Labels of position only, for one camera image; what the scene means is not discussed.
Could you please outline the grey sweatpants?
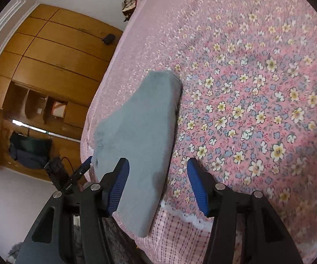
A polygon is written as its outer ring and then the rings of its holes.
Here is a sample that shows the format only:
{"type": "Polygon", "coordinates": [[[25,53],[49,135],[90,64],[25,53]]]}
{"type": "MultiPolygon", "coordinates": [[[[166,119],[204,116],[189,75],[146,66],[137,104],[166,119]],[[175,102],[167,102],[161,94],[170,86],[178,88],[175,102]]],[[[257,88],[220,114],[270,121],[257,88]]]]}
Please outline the grey sweatpants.
{"type": "Polygon", "coordinates": [[[129,177],[117,209],[127,231],[149,234],[165,185],[175,140],[182,83],[170,71],[151,71],[135,93],[96,128],[92,163],[101,179],[119,159],[129,177]]]}

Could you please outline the dark bag on desk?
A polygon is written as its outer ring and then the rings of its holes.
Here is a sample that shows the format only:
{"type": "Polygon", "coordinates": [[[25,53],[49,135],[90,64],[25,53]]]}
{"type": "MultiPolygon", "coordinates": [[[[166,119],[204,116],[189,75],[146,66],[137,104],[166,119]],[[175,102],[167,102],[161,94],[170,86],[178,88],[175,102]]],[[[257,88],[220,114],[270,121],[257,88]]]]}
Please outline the dark bag on desk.
{"type": "Polygon", "coordinates": [[[9,155],[28,169],[44,169],[49,163],[51,139],[39,139],[13,131],[9,138],[9,155]]]}

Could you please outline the orange wooden wardrobe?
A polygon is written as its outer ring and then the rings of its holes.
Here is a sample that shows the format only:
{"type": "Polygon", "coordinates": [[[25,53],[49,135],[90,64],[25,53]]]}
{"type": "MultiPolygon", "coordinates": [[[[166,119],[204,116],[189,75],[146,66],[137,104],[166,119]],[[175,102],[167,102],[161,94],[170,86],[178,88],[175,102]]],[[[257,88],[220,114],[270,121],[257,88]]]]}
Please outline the orange wooden wardrobe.
{"type": "Polygon", "coordinates": [[[51,139],[52,157],[67,172],[80,165],[80,139],[122,31],[83,14],[41,4],[21,23],[0,53],[0,166],[40,179],[9,155],[13,131],[51,139]],[[114,34],[106,45],[102,39],[114,34]]]}

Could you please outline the clothes pile on nightstand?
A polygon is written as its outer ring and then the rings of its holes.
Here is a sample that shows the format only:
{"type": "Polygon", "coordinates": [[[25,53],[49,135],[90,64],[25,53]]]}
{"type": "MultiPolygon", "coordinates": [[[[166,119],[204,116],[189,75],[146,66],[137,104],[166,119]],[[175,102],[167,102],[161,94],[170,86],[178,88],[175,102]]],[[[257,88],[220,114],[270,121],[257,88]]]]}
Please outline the clothes pile on nightstand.
{"type": "Polygon", "coordinates": [[[134,13],[138,0],[124,0],[122,7],[122,14],[124,15],[124,22],[128,22],[134,13]]]}

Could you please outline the pink floral bedspread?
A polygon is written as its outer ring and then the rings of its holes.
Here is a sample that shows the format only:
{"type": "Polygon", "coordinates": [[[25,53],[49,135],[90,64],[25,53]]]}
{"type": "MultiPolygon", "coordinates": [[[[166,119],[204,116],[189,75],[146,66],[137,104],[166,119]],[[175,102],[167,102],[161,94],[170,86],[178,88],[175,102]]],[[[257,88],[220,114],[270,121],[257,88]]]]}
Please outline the pink floral bedspread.
{"type": "Polygon", "coordinates": [[[97,124],[152,70],[182,81],[166,188],[151,231],[153,263],[202,263],[212,221],[186,165],[201,161],[235,191],[261,190],[304,263],[317,257],[317,13],[306,0],[138,0],[87,113],[97,124]]]}

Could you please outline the small black wall device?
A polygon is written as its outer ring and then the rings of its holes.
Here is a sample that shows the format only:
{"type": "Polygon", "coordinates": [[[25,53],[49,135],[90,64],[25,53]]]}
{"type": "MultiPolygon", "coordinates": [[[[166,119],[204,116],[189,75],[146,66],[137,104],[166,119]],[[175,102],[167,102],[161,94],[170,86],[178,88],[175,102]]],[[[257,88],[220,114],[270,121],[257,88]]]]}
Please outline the small black wall device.
{"type": "Polygon", "coordinates": [[[106,45],[111,45],[114,43],[115,40],[116,40],[116,36],[110,33],[102,39],[102,42],[106,45]]]}

